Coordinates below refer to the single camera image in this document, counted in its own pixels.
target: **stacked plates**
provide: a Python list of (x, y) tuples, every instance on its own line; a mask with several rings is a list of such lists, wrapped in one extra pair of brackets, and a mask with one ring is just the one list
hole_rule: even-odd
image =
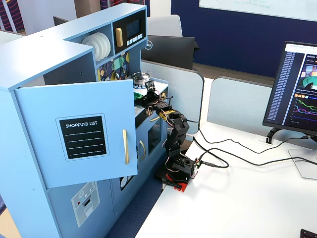
[(108, 37), (101, 33), (97, 32), (90, 36), (87, 36), (83, 41), (82, 44), (92, 46), (95, 48), (95, 58), (96, 61), (101, 61), (105, 57), (107, 57), (110, 53), (110, 41)]

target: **black chalkboard label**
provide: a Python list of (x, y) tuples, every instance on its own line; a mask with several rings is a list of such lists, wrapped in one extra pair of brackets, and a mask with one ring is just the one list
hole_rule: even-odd
[(101, 116), (60, 120), (68, 159), (105, 155), (106, 142)]

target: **computer monitor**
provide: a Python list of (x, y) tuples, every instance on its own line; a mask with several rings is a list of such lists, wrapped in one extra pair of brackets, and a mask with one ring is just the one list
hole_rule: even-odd
[[(317, 45), (285, 43), (263, 125), (317, 135)], [(315, 150), (290, 149), (289, 153), (317, 162)], [(317, 179), (317, 166), (294, 162), (303, 178)]]
[(194, 46), (195, 37), (148, 35), (141, 59), (192, 70)]
[(58, 26), (58, 25), (61, 25), (63, 23), (68, 22), (68, 20), (65, 20), (65, 19), (57, 17), (57, 16), (53, 16), (53, 20), (54, 20), (54, 25), (55, 26)]

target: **robotic arm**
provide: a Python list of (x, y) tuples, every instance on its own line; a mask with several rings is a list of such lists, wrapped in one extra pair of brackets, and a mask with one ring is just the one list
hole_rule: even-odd
[(167, 169), (166, 177), (169, 180), (162, 181), (184, 192), (188, 182), (194, 176), (196, 164), (196, 160), (192, 161), (181, 153), (181, 145), (184, 143), (189, 129), (187, 119), (179, 111), (174, 110), (170, 104), (164, 102), (160, 93), (156, 94), (157, 91), (153, 81), (147, 82), (146, 88), (148, 90), (147, 94), (140, 99), (136, 99), (135, 105), (145, 108), (148, 116), (156, 112), (172, 127), (171, 135), (163, 144), (168, 155), (165, 167)]

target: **silver pot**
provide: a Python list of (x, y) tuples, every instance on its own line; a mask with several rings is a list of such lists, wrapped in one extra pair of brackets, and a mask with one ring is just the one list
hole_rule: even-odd
[(143, 72), (134, 73), (131, 77), (135, 86), (145, 86), (145, 83), (151, 80), (151, 75)]

